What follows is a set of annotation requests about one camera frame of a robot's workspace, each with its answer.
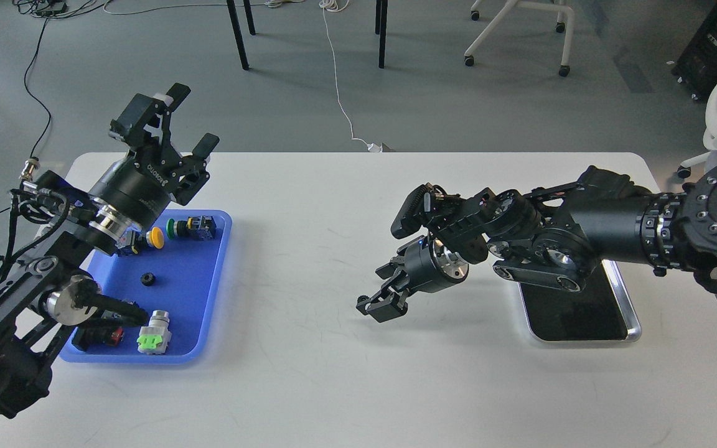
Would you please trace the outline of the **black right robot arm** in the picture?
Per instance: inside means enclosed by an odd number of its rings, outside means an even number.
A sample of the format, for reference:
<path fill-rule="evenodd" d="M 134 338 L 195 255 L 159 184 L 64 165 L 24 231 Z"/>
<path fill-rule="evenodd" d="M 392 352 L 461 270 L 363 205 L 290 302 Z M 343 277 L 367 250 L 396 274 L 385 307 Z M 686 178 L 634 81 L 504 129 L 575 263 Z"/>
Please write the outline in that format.
<path fill-rule="evenodd" d="M 628 175 L 589 166 L 578 180 L 526 195 L 483 189 L 450 195 L 422 184 L 391 224 L 396 239 L 426 229 L 378 267 L 383 284 L 357 309 L 378 322 L 402 317 L 407 298 L 466 280 L 470 264 L 490 254 L 498 276 L 520 284 L 578 293 L 601 261 L 648 264 L 693 274 L 717 294 L 717 166 L 681 193 L 652 193 Z"/>

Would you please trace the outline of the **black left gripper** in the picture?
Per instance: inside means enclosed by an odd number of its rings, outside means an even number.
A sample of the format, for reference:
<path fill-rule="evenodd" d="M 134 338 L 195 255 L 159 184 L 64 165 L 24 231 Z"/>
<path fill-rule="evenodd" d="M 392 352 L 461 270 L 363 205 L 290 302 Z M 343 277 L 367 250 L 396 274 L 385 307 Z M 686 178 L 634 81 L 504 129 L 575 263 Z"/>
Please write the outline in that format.
<path fill-rule="evenodd" d="M 165 94 L 136 94 L 111 120 L 109 136 L 129 151 L 89 191 L 98 209 L 92 228 L 102 233 L 145 229 L 170 202 L 187 205 L 208 181 L 207 161 L 220 138 L 205 133 L 187 156 L 171 143 L 171 114 L 190 92 L 189 86 L 174 83 Z"/>

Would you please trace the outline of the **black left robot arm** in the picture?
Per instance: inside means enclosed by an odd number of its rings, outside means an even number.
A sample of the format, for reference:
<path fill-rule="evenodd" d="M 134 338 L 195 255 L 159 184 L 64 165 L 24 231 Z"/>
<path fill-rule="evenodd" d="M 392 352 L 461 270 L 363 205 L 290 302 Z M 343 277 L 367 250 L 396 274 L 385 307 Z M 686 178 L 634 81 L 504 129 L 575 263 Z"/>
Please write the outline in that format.
<path fill-rule="evenodd" d="M 52 363 L 76 328 L 139 327 L 148 313 L 107 297 L 82 269 L 94 251 L 111 255 L 126 231 L 147 230 L 171 202 L 188 204 L 210 178 L 210 133 L 190 155 L 171 143 L 172 113 L 190 94 L 137 94 L 110 124 L 109 136 L 128 146 L 89 191 L 53 171 L 32 178 L 29 161 L 9 207 L 47 226 L 40 237 L 4 255 L 0 273 L 0 414 L 12 419 L 49 394 Z"/>

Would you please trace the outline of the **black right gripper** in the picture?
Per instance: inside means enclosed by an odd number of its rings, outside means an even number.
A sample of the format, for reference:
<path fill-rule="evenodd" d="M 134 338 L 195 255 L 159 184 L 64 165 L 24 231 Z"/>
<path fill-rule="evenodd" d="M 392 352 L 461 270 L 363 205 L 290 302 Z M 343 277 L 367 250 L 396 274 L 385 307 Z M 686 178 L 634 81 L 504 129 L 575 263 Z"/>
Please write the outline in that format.
<path fill-rule="evenodd" d="M 469 264 L 436 238 L 416 238 L 398 248 L 375 273 L 385 281 L 381 291 L 367 302 L 357 299 L 356 309 L 384 323 L 406 315 L 406 300 L 415 293 L 435 293 L 465 281 Z"/>

